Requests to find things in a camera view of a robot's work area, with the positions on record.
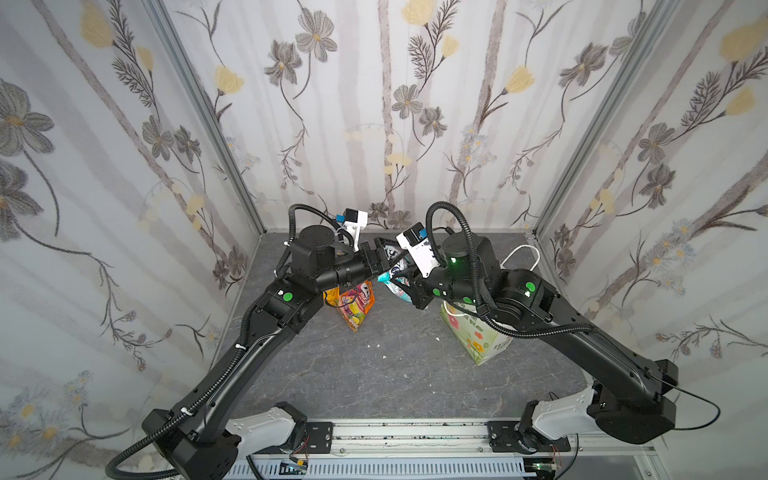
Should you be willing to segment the teal mint candy packet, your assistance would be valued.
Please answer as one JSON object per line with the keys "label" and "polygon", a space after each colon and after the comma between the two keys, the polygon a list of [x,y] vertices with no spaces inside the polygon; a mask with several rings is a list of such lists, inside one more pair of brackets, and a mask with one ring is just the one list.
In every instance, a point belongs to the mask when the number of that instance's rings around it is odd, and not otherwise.
{"label": "teal mint candy packet", "polygon": [[401,271],[402,267],[397,264],[385,273],[380,274],[377,277],[377,281],[384,284],[390,292],[399,299],[411,303],[411,296],[406,291],[406,288],[408,287],[407,281],[403,277],[397,277],[397,274]]}

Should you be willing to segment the orange snack packet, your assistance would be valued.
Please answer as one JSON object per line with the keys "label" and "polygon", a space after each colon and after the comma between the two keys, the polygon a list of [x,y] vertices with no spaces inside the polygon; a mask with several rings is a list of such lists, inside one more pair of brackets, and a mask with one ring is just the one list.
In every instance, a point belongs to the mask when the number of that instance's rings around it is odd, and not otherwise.
{"label": "orange snack packet", "polygon": [[346,292],[336,287],[324,292],[324,300],[341,314],[353,332],[357,332],[375,304],[373,284],[365,281]]}

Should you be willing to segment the white floral paper bag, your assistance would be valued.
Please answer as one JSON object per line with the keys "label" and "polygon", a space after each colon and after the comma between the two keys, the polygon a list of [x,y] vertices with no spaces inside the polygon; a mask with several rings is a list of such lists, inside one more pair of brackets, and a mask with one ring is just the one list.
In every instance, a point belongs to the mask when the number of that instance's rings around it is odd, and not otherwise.
{"label": "white floral paper bag", "polygon": [[433,293],[440,295],[440,314],[476,365],[503,352],[512,338],[493,330],[475,316],[469,246],[463,237],[449,237],[443,244],[446,271]]}

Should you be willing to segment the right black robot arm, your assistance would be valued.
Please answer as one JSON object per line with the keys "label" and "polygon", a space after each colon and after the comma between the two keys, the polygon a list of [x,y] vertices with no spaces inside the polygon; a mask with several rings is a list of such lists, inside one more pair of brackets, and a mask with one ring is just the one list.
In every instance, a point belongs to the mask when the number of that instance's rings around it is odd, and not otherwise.
{"label": "right black robot arm", "polygon": [[513,427],[510,449],[536,453],[570,435],[602,432],[645,444],[679,431],[678,368],[624,346],[575,309],[531,269],[507,269],[490,240],[474,233],[453,204],[432,204],[425,221],[399,238],[417,274],[411,300],[419,308],[440,300],[456,312],[517,340],[541,340],[593,379],[579,393],[529,402]]}

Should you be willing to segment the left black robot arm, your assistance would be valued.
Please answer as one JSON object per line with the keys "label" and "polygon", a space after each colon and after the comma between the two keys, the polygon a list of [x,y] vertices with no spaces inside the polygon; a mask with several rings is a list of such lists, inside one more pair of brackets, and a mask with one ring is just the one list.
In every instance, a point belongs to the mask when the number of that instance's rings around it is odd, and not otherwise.
{"label": "left black robot arm", "polygon": [[332,217],[294,204],[288,220],[274,279],[243,315],[237,341],[172,409],[148,414],[144,438],[108,462],[108,478],[224,478],[244,441],[226,424],[266,364],[325,305],[326,291],[356,287],[390,267],[385,250],[359,241],[364,211]]}

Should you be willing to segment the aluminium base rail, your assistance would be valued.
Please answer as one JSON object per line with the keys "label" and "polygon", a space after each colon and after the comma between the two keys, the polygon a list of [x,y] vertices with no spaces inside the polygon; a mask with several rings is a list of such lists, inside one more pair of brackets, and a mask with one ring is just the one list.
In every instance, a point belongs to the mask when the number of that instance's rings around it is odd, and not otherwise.
{"label": "aluminium base rail", "polygon": [[297,457],[469,457],[508,454],[519,447],[513,418],[347,419],[301,422],[286,411],[233,419],[224,431],[248,455]]}

